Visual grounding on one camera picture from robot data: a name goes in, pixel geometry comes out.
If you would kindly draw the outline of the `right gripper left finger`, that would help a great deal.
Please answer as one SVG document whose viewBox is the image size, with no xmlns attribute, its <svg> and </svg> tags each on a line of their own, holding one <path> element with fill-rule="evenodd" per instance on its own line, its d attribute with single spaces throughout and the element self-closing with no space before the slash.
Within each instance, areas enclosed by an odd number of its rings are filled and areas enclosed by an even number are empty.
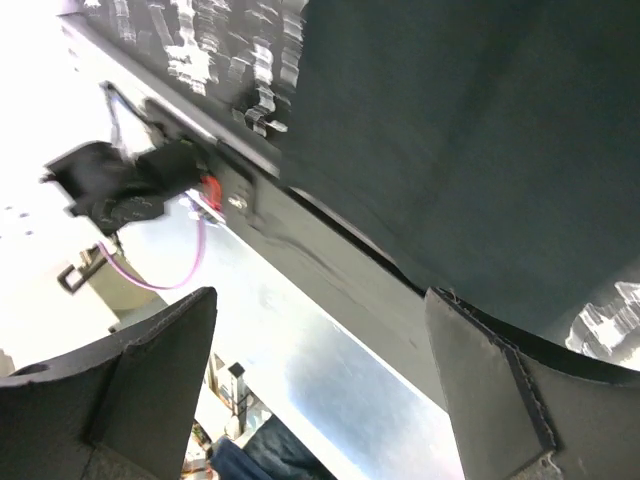
<svg viewBox="0 0 640 480">
<path fill-rule="evenodd" d="M 216 316 L 203 287 L 2 378 L 2 479 L 179 478 Z"/>
</svg>

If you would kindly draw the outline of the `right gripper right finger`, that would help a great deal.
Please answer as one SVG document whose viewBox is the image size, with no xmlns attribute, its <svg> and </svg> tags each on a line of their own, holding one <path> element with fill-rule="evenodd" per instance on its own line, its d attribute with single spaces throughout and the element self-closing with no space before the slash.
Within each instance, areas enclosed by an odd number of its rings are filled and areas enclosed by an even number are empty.
<svg viewBox="0 0 640 480">
<path fill-rule="evenodd" d="M 468 479 L 636 479 L 639 374 L 574 353 L 441 289 L 426 324 Z"/>
</svg>

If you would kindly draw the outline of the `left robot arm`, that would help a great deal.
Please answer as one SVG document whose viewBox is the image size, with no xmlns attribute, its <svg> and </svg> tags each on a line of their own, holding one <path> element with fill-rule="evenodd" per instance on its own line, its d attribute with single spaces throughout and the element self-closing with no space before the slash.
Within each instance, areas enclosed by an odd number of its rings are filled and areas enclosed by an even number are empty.
<svg viewBox="0 0 640 480">
<path fill-rule="evenodd" d="M 72 216 L 88 218 L 110 236 L 127 224 L 162 216 L 169 200 L 199 183 L 206 158 L 198 145 L 172 140 L 130 161 L 98 141 L 49 163 L 42 180 L 71 197 Z"/>
</svg>

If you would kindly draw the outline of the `black t shirt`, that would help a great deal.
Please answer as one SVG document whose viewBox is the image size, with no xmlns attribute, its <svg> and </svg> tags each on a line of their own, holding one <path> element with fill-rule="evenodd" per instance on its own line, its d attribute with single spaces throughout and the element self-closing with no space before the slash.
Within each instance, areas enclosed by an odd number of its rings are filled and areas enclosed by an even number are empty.
<svg viewBox="0 0 640 480">
<path fill-rule="evenodd" d="M 635 1 L 312 1 L 281 179 L 554 339 L 639 257 Z"/>
</svg>

